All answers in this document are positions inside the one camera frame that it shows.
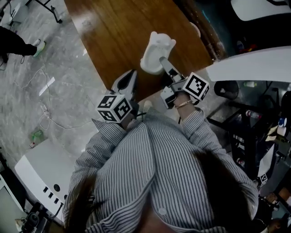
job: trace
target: sneaker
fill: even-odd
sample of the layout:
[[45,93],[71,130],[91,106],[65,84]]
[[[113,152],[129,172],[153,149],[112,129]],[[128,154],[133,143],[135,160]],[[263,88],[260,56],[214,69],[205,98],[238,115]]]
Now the sneaker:
[[144,103],[144,110],[143,110],[143,113],[147,113],[151,107],[153,107],[152,102],[149,101],[149,100],[146,100],[145,103]]
[[32,45],[36,46],[36,53],[33,56],[37,57],[40,54],[40,52],[43,51],[43,49],[45,48],[45,41],[37,39]]
[[0,71],[4,71],[5,69],[6,69],[6,67],[7,67],[7,63],[2,63],[2,62],[0,62]]

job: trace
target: wooden tabletop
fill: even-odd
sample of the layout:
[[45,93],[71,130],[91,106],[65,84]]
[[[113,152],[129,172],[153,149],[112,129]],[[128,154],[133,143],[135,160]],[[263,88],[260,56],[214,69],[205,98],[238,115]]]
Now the wooden tabletop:
[[152,31],[176,40],[169,60],[185,76],[212,64],[202,41],[172,0],[65,0],[72,20],[107,89],[136,69],[136,99],[162,88],[161,76],[147,74],[140,59]]

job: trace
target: white cable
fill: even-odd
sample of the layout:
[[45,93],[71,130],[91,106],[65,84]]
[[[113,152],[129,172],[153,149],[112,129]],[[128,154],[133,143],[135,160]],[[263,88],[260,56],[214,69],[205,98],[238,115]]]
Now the white cable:
[[[85,125],[87,125],[87,124],[89,124],[89,123],[92,122],[92,121],[89,121],[89,122],[85,123],[84,125],[82,125],[82,126],[78,126],[78,127],[65,128],[65,127],[61,126],[60,124],[58,124],[57,122],[55,122],[55,121],[50,117],[50,88],[49,88],[49,86],[48,86],[48,84],[47,84],[47,75],[45,74],[45,72],[43,71],[43,69],[39,69],[39,70],[38,70],[38,71],[33,75],[32,79],[30,79],[29,82],[28,82],[25,86],[19,86],[15,80],[14,80],[14,83],[15,83],[15,84],[20,88],[20,89],[24,89],[24,88],[28,87],[28,85],[30,84],[30,82],[35,78],[36,74],[37,74],[39,71],[42,71],[43,74],[45,75],[45,84],[46,84],[46,87],[47,87],[47,89],[48,89],[48,92],[47,92],[47,98],[48,98],[48,101],[49,101],[49,108],[48,108],[48,113],[47,113],[48,115],[46,115],[46,113],[44,113],[44,114],[42,114],[42,116],[41,116],[41,117],[39,118],[39,120],[38,120],[39,125],[40,125],[40,127],[41,127],[43,130],[47,131],[47,130],[49,129],[49,127],[50,127],[50,121],[52,121],[54,124],[56,124],[58,127],[62,128],[62,129],[64,129],[64,130],[79,129],[79,128],[82,128],[83,126],[85,126]],[[47,128],[44,128],[44,127],[42,126],[42,124],[41,124],[41,120],[43,119],[44,116],[48,117],[48,119],[49,119],[49,124],[48,124]]]

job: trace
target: bracelet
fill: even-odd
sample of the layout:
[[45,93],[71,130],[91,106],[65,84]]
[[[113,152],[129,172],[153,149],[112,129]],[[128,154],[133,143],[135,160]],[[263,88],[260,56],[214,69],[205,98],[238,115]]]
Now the bracelet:
[[176,109],[178,109],[178,108],[180,108],[180,107],[183,107],[183,106],[185,106],[185,105],[187,105],[187,104],[191,104],[191,103],[192,103],[192,100],[188,100],[188,101],[186,101],[186,102],[184,102],[184,103],[181,103],[180,105],[175,106],[175,107],[176,107]]

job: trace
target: white figurine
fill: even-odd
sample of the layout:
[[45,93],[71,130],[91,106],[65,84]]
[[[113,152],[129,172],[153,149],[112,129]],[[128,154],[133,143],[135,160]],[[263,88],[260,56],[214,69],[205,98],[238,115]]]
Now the white figurine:
[[171,39],[167,34],[157,34],[153,31],[144,56],[140,60],[141,68],[145,72],[153,75],[162,73],[163,66],[161,65],[159,59],[163,56],[168,59],[175,44],[176,40]]

